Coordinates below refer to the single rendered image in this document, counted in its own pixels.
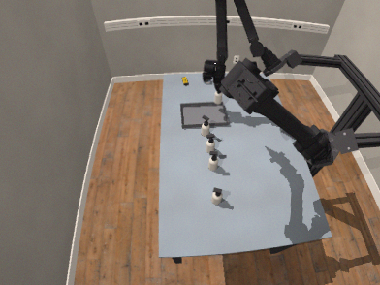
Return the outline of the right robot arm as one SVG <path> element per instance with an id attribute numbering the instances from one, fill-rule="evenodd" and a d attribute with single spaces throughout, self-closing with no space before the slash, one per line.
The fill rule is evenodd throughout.
<path id="1" fill-rule="evenodd" d="M 225 75 L 227 60 L 226 57 L 226 45 L 227 45 L 227 55 L 228 55 L 228 44 L 227 44 L 227 0 L 215 0 L 216 3 L 216 30 L 217 30 L 217 60 L 208 60 L 205 62 L 203 71 L 203 81 L 204 83 L 209 82 L 214 79 L 214 83 L 221 83 L 221 77 Z M 258 42 L 259 37 L 257 35 L 255 26 L 253 24 L 251 15 L 246 6 L 245 0 L 234 0 L 237 7 L 237 11 L 241 22 L 243 24 L 244 30 L 246 32 L 249 43 L 251 43 L 251 54 L 254 57 L 260 57 L 265 63 L 265 67 L 270 71 L 277 65 L 281 63 L 281 60 L 276 57 L 275 54 L 263 47 L 262 43 Z M 218 58 L 219 57 L 219 58 Z M 212 61 L 212 62 L 211 62 Z M 216 67 L 216 71 L 215 71 Z M 219 75 L 219 76 L 217 76 Z"/>

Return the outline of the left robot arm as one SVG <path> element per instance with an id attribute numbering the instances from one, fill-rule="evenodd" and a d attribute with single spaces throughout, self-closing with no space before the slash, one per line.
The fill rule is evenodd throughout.
<path id="1" fill-rule="evenodd" d="M 295 138 L 293 146 L 306 160 L 311 158 L 313 165 L 332 161 L 333 153 L 327 132 L 320 132 L 315 125 L 306 126 L 287 112 L 273 99 L 279 93 L 278 88 L 270 80 L 259 75 L 262 71 L 255 67 L 256 61 L 251 62 L 247 58 L 242 63 L 238 61 L 221 80 L 220 91 L 228 98 L 235 99 L 247 113 L 255 112 L 265 116 Z M 259 79 L 255 78 L 252 72 Z M 316 152 L 318 153 L 314 155 Z"/>

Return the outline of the white pump bottle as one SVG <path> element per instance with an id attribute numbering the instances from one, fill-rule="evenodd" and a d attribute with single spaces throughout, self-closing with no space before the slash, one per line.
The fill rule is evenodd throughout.
<path id="1" fill-rule="evenodd" d="M 219 205 L 221 203 L 222 197 L 223 197 L 222 189 L 214 187 L 213 194 L 212 194 L 212 199 L 211 199 L 212 203 L 215 204 L 215 205 Z"/>
<path id="2" fill-rule="evenodd" d="M 209 158 L 208 168 L 211 171 L 215 171 L 217 169 L 217 165 L 218 165 L 218 158 L 217 158 L 217 156 L 214 156 L 214 155 L 218 155 L 218 151 L 211 151 L 209 153 L 209 155 L 212 155 L 212 156 Z"/>
<path id="3" fill-rule="evenodd" d="M 206 152 L 210 153 L 211 151 L 214 151 L 215 148 L 215 141 L 214 141 L 214 134 L 206 135 L 208 138 L 208 141 L 206 142 Z"/>
<path id="4" fill-rule="evenodd" d="M 215 96 L 214 96 L 214 103 L 215 104 L 221 104 L 222 103 L 222 92 L 220 94 L 217 94 L 217 92 L 215 92 Z"/>
<path id="5" fill-rule="evenodd" d="M 202 136 L 206 137 L 206 135 L 209 135 L 209 124 L 208 124 L 208 121 L 209 121 L 209 118 L 206 117 L 205 115 L 202 116 L 202 118 L 205 120 L 204 124 L 202 125 Z"/>

